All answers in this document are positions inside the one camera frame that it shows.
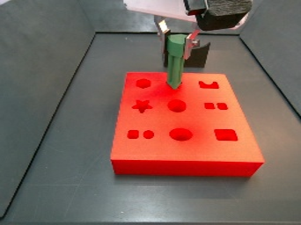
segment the dark gray tabletop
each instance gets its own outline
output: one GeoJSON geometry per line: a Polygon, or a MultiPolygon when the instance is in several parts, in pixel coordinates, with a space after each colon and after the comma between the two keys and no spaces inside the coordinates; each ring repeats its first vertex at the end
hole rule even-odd
{"type": "Polygon", "coordinates": [[[301,126],[236,36],[211,41],[266,159],[251,178],[114,176],[109,153],[127,71],[164,71],[155,34],[98,34],[1,222],[301,222],[301,126]]]}

